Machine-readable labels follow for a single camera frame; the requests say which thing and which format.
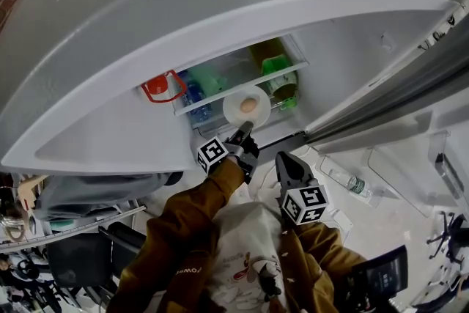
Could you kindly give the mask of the blue water bottle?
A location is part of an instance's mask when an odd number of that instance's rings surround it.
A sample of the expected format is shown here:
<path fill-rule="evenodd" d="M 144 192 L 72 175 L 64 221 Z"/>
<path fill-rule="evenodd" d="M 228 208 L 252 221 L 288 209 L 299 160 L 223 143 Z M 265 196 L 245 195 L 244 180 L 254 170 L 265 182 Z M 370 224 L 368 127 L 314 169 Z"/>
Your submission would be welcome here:
<path fill-rule="evenodd" d="M 191 75 L 191 73 L 189 73 L 187 70 L 183 70 L 178 73 L 178 76 L 187 87 L 185 94 L 182 96 L 182 101 L 185 106 L 198 103 L 206 98 L 200 83 Z M 190 110 L 189 114 L 191 116 L 192 122 L 207 121 L 213 115 L 212 106 L 210 104 L 205 104 Z"/>

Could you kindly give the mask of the person's left forearm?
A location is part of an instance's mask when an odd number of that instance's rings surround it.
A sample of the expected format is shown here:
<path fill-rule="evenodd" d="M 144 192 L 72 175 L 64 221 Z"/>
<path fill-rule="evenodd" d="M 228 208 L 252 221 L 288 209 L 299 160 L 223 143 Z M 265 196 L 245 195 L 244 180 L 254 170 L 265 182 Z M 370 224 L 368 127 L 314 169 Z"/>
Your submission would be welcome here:
<path fill-rule="evenodd" d="M 198 186 L 170 197 L 160 219 L 178 230 L 196 232 L 212 222 L 244 182 L 236 158 L 226 157 Z"/>

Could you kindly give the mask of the brown egg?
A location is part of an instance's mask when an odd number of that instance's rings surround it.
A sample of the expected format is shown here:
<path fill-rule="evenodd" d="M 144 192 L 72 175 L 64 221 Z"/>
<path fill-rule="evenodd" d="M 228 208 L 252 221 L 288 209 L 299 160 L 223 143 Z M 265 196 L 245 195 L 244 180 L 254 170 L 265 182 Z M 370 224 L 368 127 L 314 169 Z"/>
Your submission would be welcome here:
<path fill-rule="evenodd" d="M 255 98 L 247 97 L 240 103 L 240 110 L 242 113 L 251 113 L 256 109 L 258 101 Z"/>

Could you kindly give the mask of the green drink bottle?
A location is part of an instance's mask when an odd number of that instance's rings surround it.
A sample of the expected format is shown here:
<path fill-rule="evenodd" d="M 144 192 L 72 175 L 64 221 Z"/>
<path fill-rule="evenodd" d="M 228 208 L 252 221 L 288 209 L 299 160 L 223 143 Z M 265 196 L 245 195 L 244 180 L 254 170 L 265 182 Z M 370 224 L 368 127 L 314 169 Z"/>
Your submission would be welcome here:
<path fill-rule="evenodd" d="M 293 66 L 280 38 L 253 44 L 248 49 L 262 76 L 278 73 Z M 281 110 L 297 106 L 298 77 L 295 71 L 269 79 L 265 85 L 268 94 L 280 104 Z"/>

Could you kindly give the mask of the person's right forearm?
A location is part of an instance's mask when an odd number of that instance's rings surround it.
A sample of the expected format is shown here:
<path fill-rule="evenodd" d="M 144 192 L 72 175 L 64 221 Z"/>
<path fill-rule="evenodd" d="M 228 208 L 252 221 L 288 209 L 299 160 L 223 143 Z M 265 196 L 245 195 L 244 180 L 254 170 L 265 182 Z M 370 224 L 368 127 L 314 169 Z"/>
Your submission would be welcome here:
<path fill-rule="evenodd" d="M 297 226 L 295 234 L 303 250 L 312 255 L 333 279 L 345 276 L 353 267 L 366 261 L 359 253 L 343 245 L 337 228 L 330 228 L 324 223 Z"/>

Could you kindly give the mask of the clear water bottle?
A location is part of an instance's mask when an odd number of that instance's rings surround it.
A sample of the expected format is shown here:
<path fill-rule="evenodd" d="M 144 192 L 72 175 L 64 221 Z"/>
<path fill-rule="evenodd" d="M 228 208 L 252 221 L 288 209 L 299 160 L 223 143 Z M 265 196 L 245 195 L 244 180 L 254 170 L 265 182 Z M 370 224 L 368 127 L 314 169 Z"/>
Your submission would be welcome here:
<path fill-rule="evenodd" d="M 328 174 L 334 181 L 345 187 L 352 194 L 367 199 L 371 197 L 372 192 L 369 189 L 369 185 L 358 176 L 338 169 L 331 169 Z"/>

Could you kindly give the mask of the white refrigerator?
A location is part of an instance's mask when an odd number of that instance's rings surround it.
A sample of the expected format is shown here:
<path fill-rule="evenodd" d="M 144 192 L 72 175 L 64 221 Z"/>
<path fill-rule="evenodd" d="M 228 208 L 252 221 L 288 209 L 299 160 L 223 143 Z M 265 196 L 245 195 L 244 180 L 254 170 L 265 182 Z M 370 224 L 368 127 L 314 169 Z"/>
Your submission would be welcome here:
<path fill-rule="evenodd" d="M 0 31 L 0 172 L 126 175 L 196 169 L 235 127 L 223 100 L 192 122 L 141 85 L 210 65 L 226 89 L 262 76 L 249 51 L 280 38 L 298 104 L 254 129 L 260 162 L 455 130 L 469 146 L 469 0 L 18 0 Z"/>

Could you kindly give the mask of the red lid container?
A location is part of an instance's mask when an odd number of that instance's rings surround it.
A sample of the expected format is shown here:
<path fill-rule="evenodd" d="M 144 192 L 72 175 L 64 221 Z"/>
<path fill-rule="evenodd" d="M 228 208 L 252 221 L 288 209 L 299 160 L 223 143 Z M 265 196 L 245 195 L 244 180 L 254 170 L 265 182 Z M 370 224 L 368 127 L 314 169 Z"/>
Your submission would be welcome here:
<path fill-rule="evenodd" d="M 176 81 L 176 84 L 179 86 L 179 91 L 175 95 L 172 95 L 168 98 L 157 99 L 156 96 L 161 96 L 168 92 L 169 76 L 172 76 L 173 79 Z M 141 89 L 147 96 L 149 102 L 154 104 L 163 104 L 173 102 L 176 99 L 182 97 L 187 92 L 187 85 L 174 70 L 169 70 L 143 83 L 141 85 Z"/>

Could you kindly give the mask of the person's white printed shirt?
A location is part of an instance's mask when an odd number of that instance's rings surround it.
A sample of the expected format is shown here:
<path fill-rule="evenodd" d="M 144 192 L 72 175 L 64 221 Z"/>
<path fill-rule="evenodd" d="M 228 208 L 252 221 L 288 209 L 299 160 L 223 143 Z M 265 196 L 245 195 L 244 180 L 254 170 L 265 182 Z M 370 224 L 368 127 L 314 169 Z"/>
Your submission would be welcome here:
<path fill-rule="evenodd" d="M 281 223 L 263 204 L 227 207 L 215 218 L 220 229 L 211 299 L 226 313 L 289 313 L 278 257 Z"/>

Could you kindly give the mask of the white round plate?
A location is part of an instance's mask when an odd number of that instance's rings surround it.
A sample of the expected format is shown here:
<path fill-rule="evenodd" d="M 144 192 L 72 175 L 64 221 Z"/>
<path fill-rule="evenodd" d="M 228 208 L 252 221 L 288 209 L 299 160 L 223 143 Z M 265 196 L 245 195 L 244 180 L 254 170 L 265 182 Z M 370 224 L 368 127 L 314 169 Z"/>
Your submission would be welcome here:
<path fill-rule="evenodd" d="M 258 105 L 251 113 L 244 114 L 240 110 L 240 103 L 247 97 L 257 99 Z M 267 93 L 258 86 L 241 89 L 239 92 L 226 96 L 223 100 L 224 116 L 231 125 L 237 128 L 245 121 L 253 122 L 253 129 L 259 128 L 267 121 L 270 112 L 270 98 Z"/>

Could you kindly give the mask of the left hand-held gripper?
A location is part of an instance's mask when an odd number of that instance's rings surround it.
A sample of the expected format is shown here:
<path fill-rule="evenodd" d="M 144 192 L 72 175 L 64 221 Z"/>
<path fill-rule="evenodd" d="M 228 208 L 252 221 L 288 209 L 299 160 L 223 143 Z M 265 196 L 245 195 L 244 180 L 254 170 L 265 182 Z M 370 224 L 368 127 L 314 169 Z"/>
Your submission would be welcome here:
<path fill-rule="evenodd" d="M 221 141 L 217 136 L 211 138 L 197 149 L 196 157 L 206 175 L 226 158 L 233 158 L 244 174 L 244 181 L 249 184 L 254 174 L 259 157 L 259 148 L 250 136 L 253 122 L 245 121 L 235 135 Z"/>

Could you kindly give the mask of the white metal rack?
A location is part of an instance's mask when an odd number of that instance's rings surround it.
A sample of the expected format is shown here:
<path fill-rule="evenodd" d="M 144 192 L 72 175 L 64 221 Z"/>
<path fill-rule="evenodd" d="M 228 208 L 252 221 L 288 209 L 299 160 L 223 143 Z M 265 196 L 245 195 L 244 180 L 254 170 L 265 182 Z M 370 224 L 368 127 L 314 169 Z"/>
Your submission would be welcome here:
<path fill-rule="evenodd" d="M 56 241 L 67 239 L 69 237 L 81 235 L 86 232 L 92 232 L 92 231 L 97 230 L 98 227 L 104 226 L 105 224 L 112 224 L 121 219 L 134 216 L 135 214 L 140 213 L 146 209 L 147 207 L 145 205 L 142 205 L 142 206 L 133 208 L 132 210 L 128 210 L 123 213 L 109 216 L 108 218 L 100 219 L 98 221 L 95 221 L 94 223 L 82 225 L 73 229 L 66 230 L 64 232 L 60 232 L 60 233 L 56 233 L 52 235 L 44 235 L 42 237 L 37 237 L 32 240 L 22 240 L 22 241 L 13 242 L 13 243 L 0 244 L 0 253 L 21 251 L 27 248 L 44 246 L 49 243 L 54 243 Z"/>

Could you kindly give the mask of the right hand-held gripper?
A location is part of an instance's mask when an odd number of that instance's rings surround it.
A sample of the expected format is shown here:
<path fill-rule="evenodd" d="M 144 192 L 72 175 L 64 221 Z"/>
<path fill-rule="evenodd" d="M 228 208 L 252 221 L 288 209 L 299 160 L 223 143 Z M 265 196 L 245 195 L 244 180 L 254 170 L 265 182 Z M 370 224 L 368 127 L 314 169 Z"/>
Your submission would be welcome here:
<path fill-rule="evenodd" d="M 320 221 L 328 208 L 328 194 L 324 185 L 308 184 L 312 180 L 309 165 L 288 152 L 278 152 L 275 165 L 278 182 L 286 190 L 281 210 L 296 225 Z"/>

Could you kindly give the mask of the black screen device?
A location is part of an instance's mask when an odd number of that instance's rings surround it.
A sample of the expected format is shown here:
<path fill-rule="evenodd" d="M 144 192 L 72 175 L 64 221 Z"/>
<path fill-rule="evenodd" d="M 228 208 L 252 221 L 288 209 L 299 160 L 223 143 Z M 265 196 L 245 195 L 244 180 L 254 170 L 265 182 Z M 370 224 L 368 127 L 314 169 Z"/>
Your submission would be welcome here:
<path fill-rule="evenodd" d="M 398 313 L 390 300 L 408 287 L 406 246 L 354 266 L 347 282 L 347 313 Z"/>

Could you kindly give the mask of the wooden clothes hanger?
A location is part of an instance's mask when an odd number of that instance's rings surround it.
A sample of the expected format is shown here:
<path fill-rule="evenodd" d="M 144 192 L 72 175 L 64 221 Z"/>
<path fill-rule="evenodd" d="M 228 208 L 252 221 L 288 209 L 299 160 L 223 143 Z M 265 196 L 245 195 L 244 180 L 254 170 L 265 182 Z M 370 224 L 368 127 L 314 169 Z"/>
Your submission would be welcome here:
<path fill-rule="evenodd" d="M 48 175 L 40 175 L 29 177 L 20 182 L 18 186 L 18 197 L 26 212 L 32 211 L 35 208 L 35 202 L 42 193 L 44 182 L 47 178 Z"/>

